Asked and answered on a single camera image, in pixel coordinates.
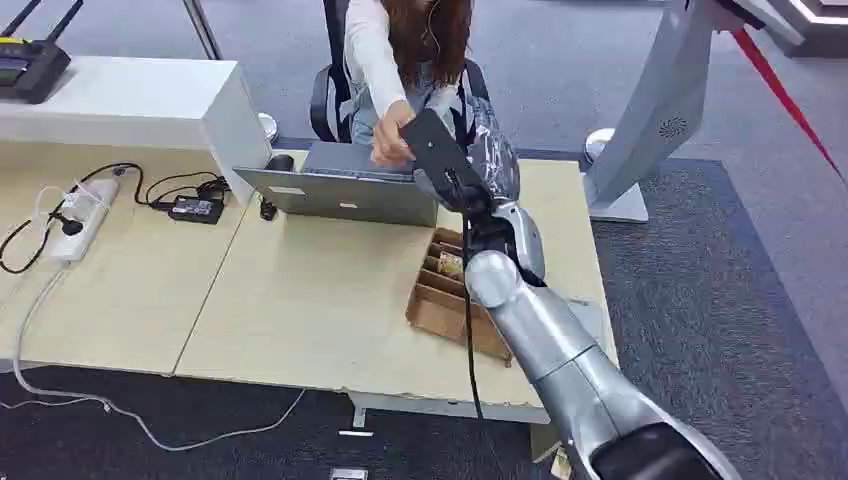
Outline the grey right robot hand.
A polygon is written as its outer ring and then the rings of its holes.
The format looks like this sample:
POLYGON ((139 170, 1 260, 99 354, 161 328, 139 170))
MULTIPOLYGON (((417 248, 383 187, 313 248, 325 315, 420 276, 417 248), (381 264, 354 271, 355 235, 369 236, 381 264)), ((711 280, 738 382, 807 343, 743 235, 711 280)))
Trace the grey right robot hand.
POLYGON ((520 169, 512 145, 501 132, 489 100, 473 96, 472 143, 463 149, 441 117, 423 110, 400 129, 415 156, 419 188, 453 212, 492 212, 520 196, 520 169))

